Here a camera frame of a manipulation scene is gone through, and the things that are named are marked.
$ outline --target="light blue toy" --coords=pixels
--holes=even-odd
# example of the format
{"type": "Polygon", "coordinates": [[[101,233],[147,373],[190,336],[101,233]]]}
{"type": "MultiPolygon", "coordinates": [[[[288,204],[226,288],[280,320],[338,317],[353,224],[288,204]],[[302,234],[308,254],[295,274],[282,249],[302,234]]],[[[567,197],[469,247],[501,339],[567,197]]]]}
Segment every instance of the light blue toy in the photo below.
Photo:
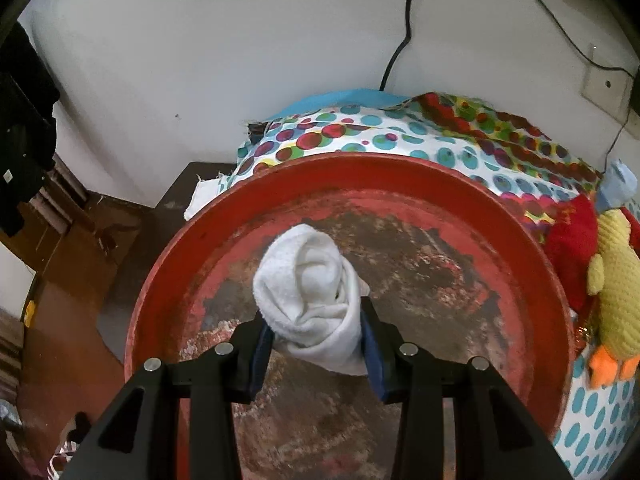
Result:
{"type": "Polygon", "coordinates": [[[625,205],[636,194],[638,179],[619,158],[614,160],[602,177],[596,191],[596,211],[617,209],[625,205]]]}

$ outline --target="blue cloth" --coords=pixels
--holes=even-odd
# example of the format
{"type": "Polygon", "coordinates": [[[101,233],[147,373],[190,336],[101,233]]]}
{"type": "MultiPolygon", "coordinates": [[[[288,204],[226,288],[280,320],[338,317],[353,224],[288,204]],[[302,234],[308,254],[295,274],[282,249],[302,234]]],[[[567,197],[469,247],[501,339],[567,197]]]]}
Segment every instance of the blue cloth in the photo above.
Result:
{"type": "Polygon", "coordinates": [[[354,90],[341,90],[339,92],[328,92],[326,94],[312,95],[305,97],[287,106],[284,110],[272,115],[267,121],[273,121],[281,117],[292,115],[302,115],[320,108],[330,106],[358,105],[365,108],[387,108],[406,101],[408,97],[381,92],[380,90],[370,90],[367,88],[356,88],[354,90]]]}
{"type": "Polygon", "coordinates": [[[638,179],[619,158],[614,160],[602,177],[596,191],[596,211],[598,214],[608,209],[625,205],[636,194],[638,179]]]}

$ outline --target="orange duck feet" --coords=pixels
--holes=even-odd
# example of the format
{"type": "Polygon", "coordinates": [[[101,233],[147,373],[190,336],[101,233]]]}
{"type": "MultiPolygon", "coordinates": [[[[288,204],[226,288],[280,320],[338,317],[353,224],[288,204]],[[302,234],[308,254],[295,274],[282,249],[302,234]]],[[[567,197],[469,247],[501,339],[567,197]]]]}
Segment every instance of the orange duck feet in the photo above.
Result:
{"type": "Polygon", "coordinates": [[[590,386],[592,389],[609,386],[616,381],[618,361],[611,357],[603,345],[600,345],[589,359],[589,368],[591,368],[590,386]]]}
{"type": "Polygon", "coordinates": [[[636,368],[638,368],[638,363],[640,363],[640,355],[624,361],[622,363],[622,367],[620,368],[620,380],[628,381],[631,377],[633,377],[636,373],[636,368]]]}

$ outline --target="brown table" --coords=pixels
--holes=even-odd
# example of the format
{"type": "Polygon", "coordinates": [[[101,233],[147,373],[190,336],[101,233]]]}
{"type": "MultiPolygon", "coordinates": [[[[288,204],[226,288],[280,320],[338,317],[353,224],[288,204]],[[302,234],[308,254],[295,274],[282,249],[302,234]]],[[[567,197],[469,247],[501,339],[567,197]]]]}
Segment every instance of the brown table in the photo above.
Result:
{"type": "Polygon", "coordinates": [[[96,322],[102,340],[120,362],[124,361],[129,320],[138,293],[164,247],[186,223],[182,215],[191,201],[198,177],[209,180],[219,172],[230,174],[235,168],[235,164],[189,163],[158,205],[145,215],[135,242],[118,267],[96,322]]]}

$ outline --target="power cord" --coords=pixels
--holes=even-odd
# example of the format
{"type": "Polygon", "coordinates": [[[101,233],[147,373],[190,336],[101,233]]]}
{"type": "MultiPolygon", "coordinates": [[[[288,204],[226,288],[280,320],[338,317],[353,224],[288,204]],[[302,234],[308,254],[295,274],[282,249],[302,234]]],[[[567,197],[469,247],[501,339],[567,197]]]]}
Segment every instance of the power cord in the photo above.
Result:
{"type": "Polygon", "coordinates": [[[386,88],[386,80],[389,79],[389,74],[391,74],[391,69],[394,67],[394,63],[396,59],[402,52],[402,50],[409,44],[411,41],[411,3],[413,0],[406,0],[404,3],[404,27],[406,29],[406,33],[404,35],[404,40],[398,45],[396,51],[391,56],[388,65],[386,66],[385,75],[382,76],[382,81],[380,82],[380,91],[382,92],[386,88]]]}
{"type": "Polygon", "coordinates": [[[551,9],[549,9],[546,6],[546,3],[543,0],[536,0],[536,1],[540,4],[540,6],[543,9],[545,9],[546,13],[556,24],[556,27],[558,27],[560,32],[562,32],[562,35],[564,36],[564,38],[571,44],[571,46],[575,49],[575,51],[584,58],[584,60],[587,63],[589,63],[590,65],[596,68],[599,68],[600,70],[607,70],[609,72],[624,72],[631,79],[635,79],[635,77],[631,74],[631,72],[629,72],[629,70],[627,70],[626,68],[623,68],[621,66],[604,66],[604,65],[600,65],[599,63],[596,63],[593,59],[590,59],[583,51],[580,50],[580,48],[578,48],[578,46],[575,44],[575,41],[572,40],[571,37],[569,37],[569,35],[566,33],[566,30],[564,30],[564,27],[560,24],[560,22],[558,21],[556,16],[553,14],[553,12],[551,12],[551,9]]]}
{"type": "Polygon", "coordinates": [[[618,139],[620,138],[620,134],[622,133],[622,130],[625,129],[626,124],[629,122],[629,116],[630,115],[631,115],[631,106],[629,106],[626,109],[626,120],[625,120],[624,124],[622,124],[622,126],[620,126],[620,129],[616,133],[616,136],[614,137],[613,142],[609,146],[609,149],[607,150],[607,153],[604,156],[604,172],[603,173],[607,173],[607,165],[609,163],[609,155],[611,154],[611,152],[613,151],[613,148],[615,147],[616,143],[618,142],[618,139]]]}
{"type": "MultiPolygon", "coordinates": [[[[623,68],[621,66],[604,66],[604,65],[600,65],[599,63],[596,63],[593,59],[590,59],[583,51],[580,50],[580,48],[578,48],[578,46],[575,44],[575,41],[572,40],[571,37],[569,37],[569,35],[566,33],[566,30],[564,30],[564,27],[560,24],[560,22],[558,21],[556,16],[553,14],[551,9],[549,9],[546,6],[546,3],[543,0],[536,0],[536,1],[540,4],[540,6],[543,9],[545,9],[545,12],[553,20],[553,22],[556,24],[556,27],[558,27],[560,32],[562,32],[562,35],[564,36],[564,38],[571,44],[571,46],[575,49],[575,51],[584,58],[584,60],[587,63],[589,63],[591,66],[599,68],[600,70],[607,70],[609,72],[624,72],[625,74],[627,74],[633,80],[634,83],[636,82],[636,78],[626,68],[623,68]]],[[[609,149],[607,150],[607,153],[604,156],[604,171],[605,172],[607,171],[607,164],[609,162],[609,155],[611,154],[611,152],[613,151],[613,148],[615,147],[616,143],[618,142],[618,139],[620,138],[620,134],[622,133],[622,130],[625,129],[625,126],[629,122],[629,116],[630,115],[631,115],[631,103],[629,103],[629,105],[628,105],[628,107],[626,109],[626,120],[625,120],[625,122],[622,124],[622,126],[620,126],[620,129],[616,133],[616,136],[614,137],[613,142],[609,146],[609,149]]]]}

